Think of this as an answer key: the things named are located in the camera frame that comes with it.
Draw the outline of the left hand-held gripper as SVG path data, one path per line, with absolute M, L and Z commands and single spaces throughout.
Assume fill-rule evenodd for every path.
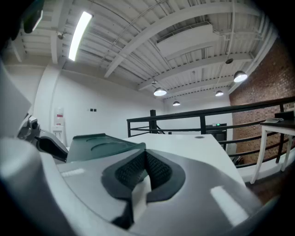
M 30 107 L 30 101 L 15 86 L 0 60 L 0 140 L 12 138 L 35 142 L 39 151 L 66 162 L 66 146 L 54 134 L 40 131 L 37 119 L 29 114 Z

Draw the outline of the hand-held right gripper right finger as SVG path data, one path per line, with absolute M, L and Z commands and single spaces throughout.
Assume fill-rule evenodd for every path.
M 262 203 L 255 194 L 212 165 L 156 150 L 147 154 L 179 165 L 185 180 L 170 199 L 149 203 L 131 234 L 247 236 L 262 220 Z

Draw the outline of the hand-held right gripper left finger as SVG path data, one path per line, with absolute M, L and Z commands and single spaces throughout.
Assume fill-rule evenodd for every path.
M 74 195 L 112 226 L 129 228 L 145 209 L 148 175 L 145 150 L 134 149 L 100 159 L 58 164 Z

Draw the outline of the white water dispenser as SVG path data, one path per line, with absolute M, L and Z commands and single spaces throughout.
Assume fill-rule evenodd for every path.
M 52 133 L 59 141 L 66 145 L 65 118 L 64 109 L 62 107 L 56 107 L 54 109 Z

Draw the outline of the black cabinet with green light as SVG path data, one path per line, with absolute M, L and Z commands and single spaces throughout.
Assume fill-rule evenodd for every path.
M 227 123 L 216 123 L 212 125 L 206 125 L 206 134 L 211 134 L 218 141 L 227 140 L 227 129 L 225 127 Z

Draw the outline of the black metal railing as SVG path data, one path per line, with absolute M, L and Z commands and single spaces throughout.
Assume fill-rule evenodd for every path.
M 243 115 L 244 120 L 238 119 L 239 123 L 234 123 L 233 125 L 227 125 L 225 129 L 227 130 L 234 130 L 234 129 L 242 129 L 245 127 L 253 128 L 256 125 L 264 122 L 266 119 L 262 119 L 261 116 L 256 112 L 256 110 L 266 109 L 266 108 L 273 108 L 279 106 L 280 113 L 287 112 L 284 110 L 284 105 L 289 103 L 295 103 L 295 96 L 288 97 L 288 98 L 281 98 L 281 99 L 274 99 L 274 100 L 267 100 L 255 103 L 248 103 L 243 105 L 236 105 L 236 106 L 227 106 L 227 107 L 220 107 L 220 108 L 212 108 L 212 109 L 204 109 L 198 111 L 191 111 L 191 112 L 180 112 L 174 113 L 169 115 L 160 115 L 160 116 L 153 116 L 153 117 L 143 117 L 143 118 L 133 118 L 127 119 L 127 129 L 128 129 L 128 137 L 135 137 L 143 134 L 150 133 L 149 126 L 143 127 L 136 127 L 131 128 L 131 123 L 139 123 L 139 122 L 150 122 L 151 120 L 180 120 L 180 119 L 188 119 L 188 118 L 199 118 L 200 119 L 200 127 L 199 128 L 190 128 L 190 129 L 161 129 L 157 125 L 157 132 L 158 134 L 173 134 L 173 132 L 201 132 L 202 135 L 206 134 L 206 117 L 213 116 L 213 115 L 224 115 L 224 114 L 235 114 L 238 113 L 239 117 L 241 114 Z M 142 133 L 132 135 L 132 131 L 142 131 Z M 238 139 L 233 140 L 226 140 L 222 142 L 218 142 L 224 149 L 229 147 L 229 144 L 237 144 L 237 143 L 248 143 L 255 140 L 261 139 L 261 135 L 255 136 L 241 136 Z M 268 162 L 271 160 L 275 160 L 275 163 L 278 163 L 279 160 L 282 158 L 285 152 L 282 152 L 284 143 L 287 143 L 288 139 L 283 139 L 283 135 L 280 134 L 279 142 L 273 143 L 270 146 L 267 146 L 265 150 L 270 150 L 278 147 L 278 152 L 276 155 L 268 157 L 267 159 L 263 159 L 264 162 Z M 238 159 L 239 157 L 243 158 L 245 156 L 250 156 L 258 153 L 258 149 L 251 149 L 245 152 L 229 154 L 230 158 Z

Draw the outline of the white side table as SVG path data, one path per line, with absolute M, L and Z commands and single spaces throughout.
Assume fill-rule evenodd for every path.
M 276 123 L 266 120 L 266 121 L 260 123 L 260 125 L 262 128 L 260 152 L 258 155 L 258 160 L 256 163 L 254 173 L 253 173 L 251 180 L 250 180 L 251 184 L 254 184 L 255 181 L 257 180 L 261 165 L 263 163 L 265 150 L 266 150 L 267 132 L 269 131 L 269 132 L 280 133 L 281 135 L 283 135 L 283 139 L 284 139 L 284 135 L 288 136 L 288 145 L 287 145 L 287 150 L 286 150 L 286 154 L 285 154 L 285 159 L 284 159 L 284 162 L 281 166 L 281 171 L 285 171 L 285 169 L 287 167 L 287 163 L 289 160 L 289 154 L 290 154 L 292 143 L 293 143 L 293 137 L 295 137 L 295 118 L 293 118 L 293 120 L 283 120 L 283 121 L 279 120 Z

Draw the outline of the long ceiling tube light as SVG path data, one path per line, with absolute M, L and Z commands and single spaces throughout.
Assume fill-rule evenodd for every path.
M 69 54 L 68 54 L 68 58 L 71 61 L 75 61 L 76 60 L 76 56 L 77 56 L 77 51 L 79 49 L 79 45 L 81 43 L 82 37 L 85 33 L 86 28 L 88 27 L 89 22 L 91 21 L 91 19 L 93 18 L 93 15 L 83 11 L 79 21 L 76 25 L 72 40 L 71 40 L 71 45 L 70 45 L 70 50 L 69 50 Z

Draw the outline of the black square post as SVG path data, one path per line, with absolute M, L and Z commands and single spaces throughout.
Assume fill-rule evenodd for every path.
M 150 110 L 150 116 L 153 117 L 153 116 L 156 116 L 156 110 Z M 157 134 L 157 121 L 156 120 L 151 120 L 149 122 L 149 128 L 151 129 L 150 130 L 150 133 L 152 134 Z

